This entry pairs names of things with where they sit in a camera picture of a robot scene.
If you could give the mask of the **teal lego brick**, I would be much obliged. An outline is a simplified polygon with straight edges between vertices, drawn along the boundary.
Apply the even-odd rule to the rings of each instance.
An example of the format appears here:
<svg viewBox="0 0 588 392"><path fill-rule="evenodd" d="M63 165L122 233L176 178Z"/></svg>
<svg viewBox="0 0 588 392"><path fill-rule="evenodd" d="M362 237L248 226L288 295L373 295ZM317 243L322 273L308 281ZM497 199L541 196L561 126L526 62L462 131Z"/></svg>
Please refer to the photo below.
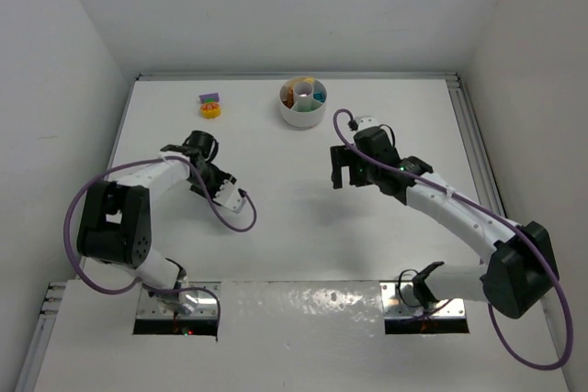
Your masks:
<svg viewBox="0 0 588 392"><path fill-rule="evenodd" d="M325 96L322 92L317 92L313 94L313 98L318 101L323 103L325 101Z"/></svg>

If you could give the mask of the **brown lego brick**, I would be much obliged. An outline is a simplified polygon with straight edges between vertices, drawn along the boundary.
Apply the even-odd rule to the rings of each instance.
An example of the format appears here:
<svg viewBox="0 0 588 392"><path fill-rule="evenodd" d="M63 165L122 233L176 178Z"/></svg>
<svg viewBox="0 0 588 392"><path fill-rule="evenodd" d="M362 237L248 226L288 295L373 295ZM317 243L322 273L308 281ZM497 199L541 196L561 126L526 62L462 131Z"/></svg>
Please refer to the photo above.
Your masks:
<svg viewBox="0 0 588 392"><path fill-rule="evenodd" d="M286 100L284 104L287 108L293 108L295 104L294 89L292 86L289 86L287 88Z"/></svg>

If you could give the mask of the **yellow butterfly lego piece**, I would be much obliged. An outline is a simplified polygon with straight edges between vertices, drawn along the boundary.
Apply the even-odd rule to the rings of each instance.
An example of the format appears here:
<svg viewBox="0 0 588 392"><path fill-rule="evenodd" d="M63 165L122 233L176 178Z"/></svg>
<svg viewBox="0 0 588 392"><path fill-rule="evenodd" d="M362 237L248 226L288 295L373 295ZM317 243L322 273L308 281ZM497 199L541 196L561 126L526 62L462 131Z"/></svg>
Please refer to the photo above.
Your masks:
<svg viewBox="0 0 588 392"><path fill-rule="evenodd" d="M205 119L218 118L221 115L221 106L219 103L215 105L202 104L199 113Z"/></svg>

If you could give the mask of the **purple curved lego brick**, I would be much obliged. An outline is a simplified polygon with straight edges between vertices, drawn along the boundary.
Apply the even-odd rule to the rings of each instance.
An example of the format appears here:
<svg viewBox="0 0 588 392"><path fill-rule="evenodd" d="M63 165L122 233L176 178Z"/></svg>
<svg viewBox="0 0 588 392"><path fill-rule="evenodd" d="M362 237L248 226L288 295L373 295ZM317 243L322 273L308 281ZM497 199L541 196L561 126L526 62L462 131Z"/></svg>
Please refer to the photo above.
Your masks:
<svg viewBox="0 0 588 392"><path fill-rule="evenodd" d="M205 104L206 101L210 100L216 101L217 103L220 101L220 96L218 93L203 94L200 95L198 98L201 104Z"/></svg>

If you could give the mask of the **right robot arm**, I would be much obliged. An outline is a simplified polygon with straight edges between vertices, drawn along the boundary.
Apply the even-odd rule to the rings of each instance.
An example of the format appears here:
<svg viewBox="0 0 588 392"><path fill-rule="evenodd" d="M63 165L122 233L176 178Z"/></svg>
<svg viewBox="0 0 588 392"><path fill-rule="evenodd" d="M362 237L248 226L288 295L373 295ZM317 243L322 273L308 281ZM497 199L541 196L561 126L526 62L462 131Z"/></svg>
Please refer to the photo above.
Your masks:
<svg viewBox="0 0 588 392"><path fill-rule="evenodd" d="M374 185L406 207L438 222L481 259L473 266L430 263L397 293L405 307L427 310L449 298L487 303L510 319L521 318L552 288L557 265L547 230L532 221L523 226L492 218L455 193L423 160L402 158L384 129L358 131L352 147L330 149L332 183L343 185L348 168L351 185Z"/></svg>

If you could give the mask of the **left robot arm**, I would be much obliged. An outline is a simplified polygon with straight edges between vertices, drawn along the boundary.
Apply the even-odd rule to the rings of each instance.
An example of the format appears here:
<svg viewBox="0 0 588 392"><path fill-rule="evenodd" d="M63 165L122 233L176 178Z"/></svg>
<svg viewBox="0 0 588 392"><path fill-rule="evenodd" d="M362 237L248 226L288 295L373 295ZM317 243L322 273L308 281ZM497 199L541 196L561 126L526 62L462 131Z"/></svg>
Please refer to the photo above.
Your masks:
<svg viewBox="0 0 588 392"><path fill-rule="evenodd" d="M167 144L160 157L132 174L114 181L98 180L86 191L76 248L86 258L115 264L156 290L186 285L186 271L163 257L152 245L151 205L176 184L233 213L245 198L236 178L213 160L218 141L208 132L194 130L180 145Z"/></svg>

